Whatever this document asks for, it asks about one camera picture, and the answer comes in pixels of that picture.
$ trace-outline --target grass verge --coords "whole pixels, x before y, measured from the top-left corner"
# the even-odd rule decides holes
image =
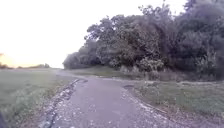
[[[72,77],[56,75],[55,69],[0,70],[0,111],[9,127],[20,123],[40,108]]]
[[[146,102],[161,109],[224,118],[223,83],[153,82],[135,89]]]

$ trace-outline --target gravel road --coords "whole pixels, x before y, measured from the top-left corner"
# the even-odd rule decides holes
[[[131,95],[136,81],[79,77],[46,108],[40,128],[182,128]]]

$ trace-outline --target distant trees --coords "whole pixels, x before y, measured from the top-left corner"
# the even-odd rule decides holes
[[[106,17],[87,29],[86,43],[64,61],[68,69],[106,65],[169,68],[223,76],[224,1],[188,0],[186,12],[169,6],[139,7],[143,15]]]
[[[30,66],[28,68],[50,68],[50,65],[45,63],[45,64],[39,64],[39,65],[35,65],[35,66]]]
[[[9,67],[6,64],[2,64],[0,62],[0,69],[9,69]]]

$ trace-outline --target overcast sky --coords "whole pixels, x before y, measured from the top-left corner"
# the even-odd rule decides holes
[[[49,63],[62,67],[77,51],[91,24],[117,14],[141,14],[140,5],[163,0],[0,0],[0,53],[17,64]],[[166,0],[173,12],[186,0]]]

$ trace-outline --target field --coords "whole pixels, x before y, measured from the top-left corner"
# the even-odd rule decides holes
[[[0,70],[0,111],[9,127],[17,127],[72,77],[57,69]]]
[[[144,101],[167,113],[224,118],[222,82],[153,82],[135,89]]]
[[[108,78],[117,77],[117,78],[126,78],[126,79],[135,78],[135,76],[124,74],[108,67],[92,67],[92,68],[75,69],[75,70],[69,70],[69,71],[76,75],[94,75],[94,76],[100,76],[100,77],[108,77]]]

